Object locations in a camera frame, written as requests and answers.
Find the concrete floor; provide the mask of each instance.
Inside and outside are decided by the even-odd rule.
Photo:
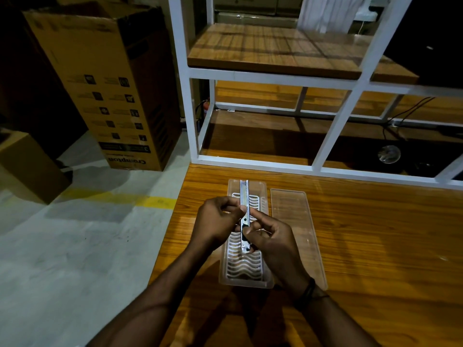
[[[113,195],[176,199],[190,157],[182,133],[164,172],[111,169],[87,132],[60,160],[74,170],[69,190],[100,197],[74,192],[44,206],[0,188],[0,346],[84,346],[130,303],[172,210]]]

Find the white metal frame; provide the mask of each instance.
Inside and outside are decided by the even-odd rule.
[[[344,125],[349,118],[356,120],[375,120],[381,122],[387,119],[388,114],[394,109],[394,105],[400,100],[400,95],[413,94],[419,96],[449,96],[463,98],[463,90],[449,89],[441,87],[423,87],[413,85],[389,84],[371,82],[369,79],[373,74],[379,60],[381,59],[389,41],[397,29],[403,15],[405,14],[408,5],[412,0],[391,0],[389,6],[384,10],[381,17],[381,23],[378,26],[371,44],[367,50],[365,57],[360,65],[362,74],[358,80],[342,80],[331,78],[305,77],[297,75],[285,74],[269,74],[269,73],[251,73],[233,70],[192,68],[187,64],[187,56],[189,52],[188,40],[186,38],[185,22],[182,12],[182,0],[169,0],[170,14],[172,19],[172,29],[174,33],[174,42],[177,52],[177,62],[180,75],[180,83],[182,89],[183,104],[185,108],[185,117],[187,121],[188,142],[190,146],[190,154],[192,163],[205,164],[211,166],[244,168],[264,170],[271,172],[291,173],[316,175],[333,178],[377,181],[394,184],[415,185],[415,186],[431,186],[448,189],[463,190],[463,181],[452,180],[456,175],[463,171],[463,155],[457,158],[447,168],[445,168],[435,178],[416,177],[410,175],[388,174],[378,172],[357,171],[349,169],[337,169],[323,167],[334,143],[338,139]],[[213,1],[206,0],[207,6],[207,22],[213,24],[214,9]],[[200,133],[196,130],[194,120],[194,102],[192,101],[191,79],[206,79],[210,83],[210,106],[206,114],[203,126]],[[316,112],[301,110],[302,101],[305,93],[301,92],[296,107],[293,110],[279,109],[274,107],[259,107],[249,105],[237,105],[215,102],[215,81],[229,80],[253,83],[279,84],[303,87],[302,91],[307,87],[320,87],[330,89],[348,90],[348,94],[344,98],[337,113],[331,112]],[[358,99],[364,91],[374,91],[382,93],[395,93],[397,96],[388,105],[380,117],[351,115]],[[200,154],[202,144],[205,138],[207,127],[209,125],[212,111],[214,107],[230,108],[246,111],[262,111],[266,113],[291,114],[291,115],[326,115],[334,116],[334,120],[330,129],[325,136],[325,139],[315,157],[311,166],[266,162],[260,160],[244,160],[238,158],[227,158],[217,156],[207,156]],[[425,122],[407,120],[409,124],[428,124],[428,125],[443,125],[440,122]]]

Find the clear plastic lid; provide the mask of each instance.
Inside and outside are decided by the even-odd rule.
[[[327,278],[306,193],[270,189],[270,199],[272,217],[291,226],[305,270],[322,290],[326,290],[328,288]]]
[[[228,181],[228,195],[239,198],[239,180]],[[249,204],[269,214],[267,185],[260,181],[249,182]],[[218,281],[224,285],[259,287],[271,289],[274,286],[272,272],[265,264],[262,253],[241,253],[241,233],[231,233],[222,245]]]

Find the black wristband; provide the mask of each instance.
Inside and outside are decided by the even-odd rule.
[[[294,308],[297,309],[299,312],[302,312],[302,310],[309,304],[310,300],[312,299],[312,294],[314,290],[315,279],[310,278],[309,285],[307,285],[306,290],[304,291],[302,296],[296,299],[296,301],[294,302]]]

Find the round object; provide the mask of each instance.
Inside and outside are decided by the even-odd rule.
[[[401,150],[395,145],[387,145],[378,152],[378,158],[382,163],[396,163],[402,156]]]

